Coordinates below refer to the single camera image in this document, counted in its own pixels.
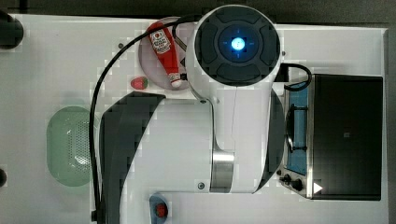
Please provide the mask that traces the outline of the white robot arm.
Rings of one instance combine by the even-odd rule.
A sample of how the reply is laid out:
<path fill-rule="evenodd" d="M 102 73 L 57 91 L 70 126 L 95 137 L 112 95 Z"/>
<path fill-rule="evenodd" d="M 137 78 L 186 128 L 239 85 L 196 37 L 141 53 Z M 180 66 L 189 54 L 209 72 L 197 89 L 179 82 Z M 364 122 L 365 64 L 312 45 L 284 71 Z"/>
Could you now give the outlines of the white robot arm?
<path fill-rule="evenodd" d="M 132 92 L 102 116 L 105 224 L 163 224 L 172 192 L 254 193 L 283 156 L 280 40 L 260 11 L 218 7 L 186 52 L 190 99 Z"/>

